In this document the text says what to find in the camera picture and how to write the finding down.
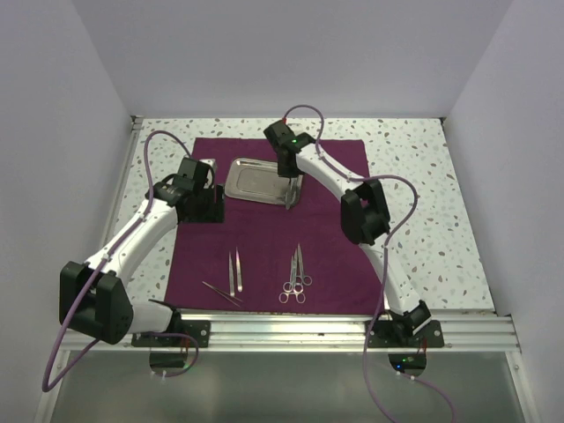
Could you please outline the thin pointed steel tweezers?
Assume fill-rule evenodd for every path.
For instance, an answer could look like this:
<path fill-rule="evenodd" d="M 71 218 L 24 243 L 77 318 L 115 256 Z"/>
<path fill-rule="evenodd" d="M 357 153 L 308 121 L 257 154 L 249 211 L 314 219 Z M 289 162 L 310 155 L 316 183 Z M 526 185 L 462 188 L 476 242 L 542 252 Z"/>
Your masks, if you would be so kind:
<path fill-rule="evenodd" d="M 225 292 L 225 291 L 223 291 L 223 290 L 220 290 L 220 289 L 218 289 L 217 287 L 215 287 L 215 286 L 213 286 L 213 285 L 211 285 L 211 284 L 209 284 L 209 283 L 207 283 L 207 282 L 205 282 L 205 281 L 202 281 L 202 284 L 203 284 L 204 286 L 208 287 L 209 289 L 211 289 L 212 291 L 214 291 L 215 293 L 219 294 L 221 297 L 223 297 L 223 298 L 226 299 L 227 301 L 229 301 L 229 302 L 231 302 L 232 304 L 234 304 L 236 307 L 239 308 L 239 307 L 241 306 L 241 304 L 242 304 L 242 300 L 241 300 L 241 299 L 238 299 L 238 298 L 236 298 L 235 296 L 233 296 L 232 294 L 227 293 L 227 292 Z"/>

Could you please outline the steel needle holder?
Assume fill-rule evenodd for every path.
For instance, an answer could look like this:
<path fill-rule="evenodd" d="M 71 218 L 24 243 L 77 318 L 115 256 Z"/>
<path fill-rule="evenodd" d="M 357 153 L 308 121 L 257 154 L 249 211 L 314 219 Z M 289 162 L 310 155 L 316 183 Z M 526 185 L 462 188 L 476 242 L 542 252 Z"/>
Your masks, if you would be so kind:
<path fill-rule="evenodd" d="M 299 281 L 299 279 L 297 277 L 297 273 L 298 273 L 298 265 L 297 265 L 297 271 L 296 271 L 296 284 L 295 284 L 296 294 L 292 294 L 291 296 L 293 296 L 295 298 L 295 300 L 298 304 L 303 304 L 306 301 L 306 296 L 305 296 L 305 293 L 304 293 L 303 284 Z"/>

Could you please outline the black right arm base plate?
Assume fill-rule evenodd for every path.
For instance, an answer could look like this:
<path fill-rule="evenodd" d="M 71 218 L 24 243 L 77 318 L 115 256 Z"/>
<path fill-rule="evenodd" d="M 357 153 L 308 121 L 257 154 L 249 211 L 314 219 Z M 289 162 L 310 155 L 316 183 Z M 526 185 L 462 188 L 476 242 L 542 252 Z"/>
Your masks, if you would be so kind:
<path fill-rule="evenodd" d="M 428 310 L 418 309 L 406 315 L 389 312 L 388 318 L 365 322 L 368 348 L 442 348 L 442 327 Z"/>

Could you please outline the steel scalpel handle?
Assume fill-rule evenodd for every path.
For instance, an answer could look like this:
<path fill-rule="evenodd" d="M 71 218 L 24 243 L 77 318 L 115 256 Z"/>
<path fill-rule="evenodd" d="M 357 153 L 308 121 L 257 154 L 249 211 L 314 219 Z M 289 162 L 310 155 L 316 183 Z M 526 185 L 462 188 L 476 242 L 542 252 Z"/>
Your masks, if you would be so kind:
<path fill-rule="evenodd" d="M 290 206 L 290 199 L 289 199 L 289 197 L 290 197 L 290 195 L 289 195 L 290 179 L 291 178 L 288 179 L 288 185 L 287 185 L 286 196 L 285 196 L 285 208 L 287 210 L 290 210 L 292 208 Z"/>

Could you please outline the steel surgical scissors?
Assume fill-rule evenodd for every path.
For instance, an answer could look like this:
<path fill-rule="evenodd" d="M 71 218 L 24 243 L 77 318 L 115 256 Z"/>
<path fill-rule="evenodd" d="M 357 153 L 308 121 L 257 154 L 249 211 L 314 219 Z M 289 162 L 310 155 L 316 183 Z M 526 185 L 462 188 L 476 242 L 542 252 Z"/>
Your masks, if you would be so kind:
<path fill-rule="evenodd" d="M 296 271 L 297 271 L 297 253 L 294 252 L 290 264 L 290 276 L 282 285 L 282 292 L 278 296 L 278 301 L 286 304 L 292 294 L 296 294 Z"/>

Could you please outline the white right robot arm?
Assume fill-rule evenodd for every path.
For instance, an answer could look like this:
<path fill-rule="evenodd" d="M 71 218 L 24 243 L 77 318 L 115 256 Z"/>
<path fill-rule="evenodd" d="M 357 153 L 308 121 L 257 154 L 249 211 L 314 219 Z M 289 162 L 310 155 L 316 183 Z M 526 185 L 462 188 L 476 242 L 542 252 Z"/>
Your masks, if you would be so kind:
<path fill-rule="evenodd" d="M 365 253 L 381 281 L 391 316 L 391 333 L 400 345 L 414 345 L 431 321 L 426 303 L 415 291 L 401 263 L 390 256 L 393 230 L 383 186 L 363 178 L 329 155 L 309 134 L 295 134 L 279 120 L 263 131 L 277 155 L 278 174 L 307 174 L 340 201 L 340 226 L 345 238 Z"/>

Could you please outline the purple cloth wrap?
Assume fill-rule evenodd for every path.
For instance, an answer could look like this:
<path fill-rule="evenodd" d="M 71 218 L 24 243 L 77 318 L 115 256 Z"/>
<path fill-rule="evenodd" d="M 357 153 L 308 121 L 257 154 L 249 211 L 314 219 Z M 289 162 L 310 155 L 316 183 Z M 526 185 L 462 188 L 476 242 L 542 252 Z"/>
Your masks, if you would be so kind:
<path fill-rule="evenodd" d="M 305 272 L 313 283 L 306 301 L 278 301 L 290 275 L 293 252 L 301 245 Z M 238 293 L 235 249 L 241 257 L 243 291 Z M 229 293 L 228 253 L 234 263 L 238 308 L 202 284 Z M 371 315 L 380 281 L 371 263 L 340 227 L 340 202 L 305 176 L 301 199 L 290 210 L 228 198 L 223 223 L 188 223 L 177 227 L 165 294 L 180 308 L 248 312 Z"/>

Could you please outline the small steel hemostat clamp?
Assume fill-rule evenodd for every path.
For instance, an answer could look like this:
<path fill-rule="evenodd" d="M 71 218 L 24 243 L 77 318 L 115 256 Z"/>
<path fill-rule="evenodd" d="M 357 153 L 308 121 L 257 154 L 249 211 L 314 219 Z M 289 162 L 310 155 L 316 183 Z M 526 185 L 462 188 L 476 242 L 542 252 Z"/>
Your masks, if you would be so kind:
<path fill-rule="evenodd" d="M 297 265 L 298 265 L 297 277 L 304 286 L 311 286 L 313 283 L 313 279 L 305 272 L 303 252 L 300 244 L 298 244 L 296 252 L 297 252 Z"/>

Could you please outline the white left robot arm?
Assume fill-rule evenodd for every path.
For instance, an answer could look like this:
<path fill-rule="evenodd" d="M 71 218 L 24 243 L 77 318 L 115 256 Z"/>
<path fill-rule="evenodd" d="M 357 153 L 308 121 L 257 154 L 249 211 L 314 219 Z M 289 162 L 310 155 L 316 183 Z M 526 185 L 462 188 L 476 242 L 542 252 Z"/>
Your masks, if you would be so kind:
<path fill-rule="evenodd" d="M 180 224 L 221 223 L 223 186 L 214 159 L 185 157 L 174 174 L 152 184 L 136 214 L 100 251 L 60 273 L 59 320 L 67 328 L 110 345 L 128 334 L 151 332 L 163 345 L 181 340 L 183 325 L 162 301 L 132 300 L 126 290 L 149 252 Z"/>

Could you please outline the ridged steel dressing forceps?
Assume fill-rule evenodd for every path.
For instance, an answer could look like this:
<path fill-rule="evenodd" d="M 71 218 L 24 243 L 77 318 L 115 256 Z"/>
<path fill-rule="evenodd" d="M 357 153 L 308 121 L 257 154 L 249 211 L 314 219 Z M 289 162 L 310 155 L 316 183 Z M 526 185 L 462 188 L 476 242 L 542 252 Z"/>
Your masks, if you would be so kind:
<path fill-rule="evenodd" d="M 290 179 L 290 187 L 289 187 L 289 199 L 290 199 L 290 206 L 293 207 L 299 198 L 299 191 L 300 191 L 300 177 L 291 178 Z"/>

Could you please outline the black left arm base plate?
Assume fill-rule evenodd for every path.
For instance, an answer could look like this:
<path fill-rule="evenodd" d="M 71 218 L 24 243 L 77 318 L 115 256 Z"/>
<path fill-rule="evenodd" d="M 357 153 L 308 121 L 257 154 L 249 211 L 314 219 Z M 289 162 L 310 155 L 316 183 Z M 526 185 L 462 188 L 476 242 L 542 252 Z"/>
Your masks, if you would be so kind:
<path fill-rule="evenodd" d="M 208 320 L 178 320 L 164 332 L 134 334 L 131 344 L 134 347 L 147 348 L 195 347 L 196 345 L 199 348 L 207 348 L 210 335 L 211 322 Z"/>

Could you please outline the stainless steel instrument tray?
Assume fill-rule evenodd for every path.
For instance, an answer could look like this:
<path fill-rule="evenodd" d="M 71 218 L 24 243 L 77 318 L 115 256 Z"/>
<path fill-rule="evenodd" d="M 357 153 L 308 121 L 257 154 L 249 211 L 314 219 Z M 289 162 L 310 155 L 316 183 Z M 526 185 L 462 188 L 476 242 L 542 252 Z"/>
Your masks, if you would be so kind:
<path fill-rule="evenodd" d="M 299 177 L 301 179 L 299 198 L 295 205 L 301 199 L 303 176 Z M 233 199 L 285 206 L 288 179 L 278 176 L 276 162 L 237 158 L 229 168 L 225 194 Z"/>

